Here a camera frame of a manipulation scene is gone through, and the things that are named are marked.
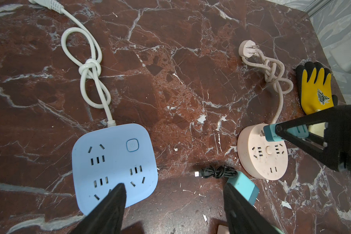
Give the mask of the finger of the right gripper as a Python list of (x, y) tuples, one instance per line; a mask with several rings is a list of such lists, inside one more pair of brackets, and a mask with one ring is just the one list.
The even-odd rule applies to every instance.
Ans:
[(328, 108), (278, 126), (288, 129), (303, 124), (309, 137), (286, 133), (282, 137), (334, 171), (351, 171), (351, 105)]

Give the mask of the teal charger plug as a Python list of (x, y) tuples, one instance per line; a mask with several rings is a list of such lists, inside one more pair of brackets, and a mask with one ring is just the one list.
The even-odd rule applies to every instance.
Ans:
[(232, 184), (237, 191), (254, 206), (259, 194), (259, 188), (243, 172), (238, 171), (238, 175), (229, 178), (227, 182)]
[(268, 142), (278, 142), (286, 140), (282, 136), (284, 133), (297, 138), (309, 137), (309, 131), (306, 125), (299, 125), (288, 129), (278, 126), (278, 124), (265, 125), (263, 127), (263, 135)]

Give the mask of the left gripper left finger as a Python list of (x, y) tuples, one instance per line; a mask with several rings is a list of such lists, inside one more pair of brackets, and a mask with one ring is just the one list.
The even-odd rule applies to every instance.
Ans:
[(119, 183), (70, 233), (120, 234), (126, 198), (125, 185)]

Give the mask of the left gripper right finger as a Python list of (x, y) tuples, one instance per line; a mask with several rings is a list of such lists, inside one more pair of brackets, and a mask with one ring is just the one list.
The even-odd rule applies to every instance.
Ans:
[(230, 183), (224, 185), (224, 210), (231, 234), (277, 234), (261, 214)]

